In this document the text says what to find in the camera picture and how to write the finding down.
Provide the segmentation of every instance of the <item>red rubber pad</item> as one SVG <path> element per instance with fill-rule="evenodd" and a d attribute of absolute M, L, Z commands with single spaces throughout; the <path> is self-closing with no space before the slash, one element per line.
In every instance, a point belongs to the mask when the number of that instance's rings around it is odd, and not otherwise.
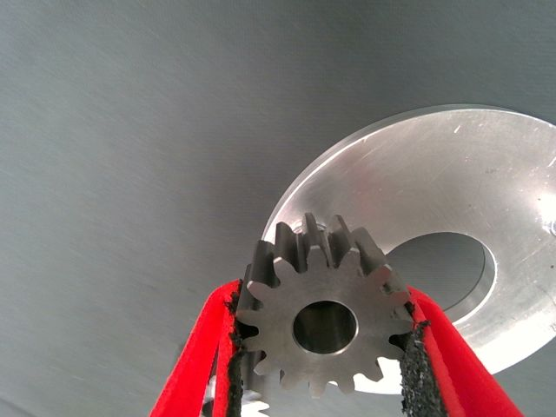
<path fill-rule="evenodd" d="M 424 327 L 423 342 L 450 417 L 522 416 L 499 383 L 446 317 L 442 308 L 415 288 L 415 324 Z"/>

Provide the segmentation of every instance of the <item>steel gear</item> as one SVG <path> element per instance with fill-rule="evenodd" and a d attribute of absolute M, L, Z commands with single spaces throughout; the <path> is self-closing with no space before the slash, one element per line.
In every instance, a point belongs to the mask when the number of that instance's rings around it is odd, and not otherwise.
<path fill-rule="evenodd" d="M 354 391 L 355 374 L 378 381 L 377 358 L 401 358 L 389 338 L 412 329 L 408 299 L 364 228 L 350 232 L 338 215 L 320 228 L 306 214 L 300 233 L 279 223 L 275 245 L 258 243 L 237 318 L 258 329 L 243 341 L 264 352 L 257 374 L 280 369 L 283 387 L 307 380 L 318 397 L 329 381 Z"/>

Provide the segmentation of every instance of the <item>gray backdrop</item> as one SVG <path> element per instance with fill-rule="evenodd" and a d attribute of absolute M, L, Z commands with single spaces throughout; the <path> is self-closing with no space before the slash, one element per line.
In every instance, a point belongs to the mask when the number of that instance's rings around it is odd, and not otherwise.
<path fill-rule="evenodd" d="M 443 103 L 556 122 L 555 12 L 3 1 L 0 414 L 146 415 L 211 288 L 242 276 L 282 192 L 357 129 Z M 499 375 L 528 415 L 553 415 L 554 355 Z M 274 416 L 400 414 L 397 396 L 334 387 L 272 397 Z"/>

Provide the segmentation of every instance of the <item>metal washer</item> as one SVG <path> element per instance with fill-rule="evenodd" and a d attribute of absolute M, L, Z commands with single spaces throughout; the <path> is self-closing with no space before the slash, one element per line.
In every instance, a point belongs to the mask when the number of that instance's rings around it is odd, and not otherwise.
<path fill-rule="evenodd" d="M 262 238 L 273 242 L 277 222 L 296 229 L 312 212 L 317 219 L 342 214 L 385 252 L 438 232 L 482 242 L 494 280 L 463 301 L 468 311 L 455 326 L 494 374 L 556 334 L 555 176 L 556 128 L 548 122 L 489 107 L 419 109 L 374 123 L 318 157 L 281 198 Z M 381 367 L 383 380 L 359 375 L 355 388 L 399 393 L 397 363 Z"/>

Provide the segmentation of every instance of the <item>gear hub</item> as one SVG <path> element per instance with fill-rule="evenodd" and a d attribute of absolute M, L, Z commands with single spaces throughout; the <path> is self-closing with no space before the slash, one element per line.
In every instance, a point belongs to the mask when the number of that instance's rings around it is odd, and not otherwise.
<path fill-rule="evenodd" d="M 283 387 L 305 380 L 318 397 L 329 381 L 354 391 L 355 374 L 378 381 L 377 358 L 401 358 L 389 339 L 412 329 L 408 299 L 364 228 L 350 232 L 338 215 L 321 228 L 306 214 L 300 233 L 278 223 L 275 245 L 257 244 L 237 318 L 258 329 L 243 341 L 264 352 L 257 374 L 280 369 Z"/>

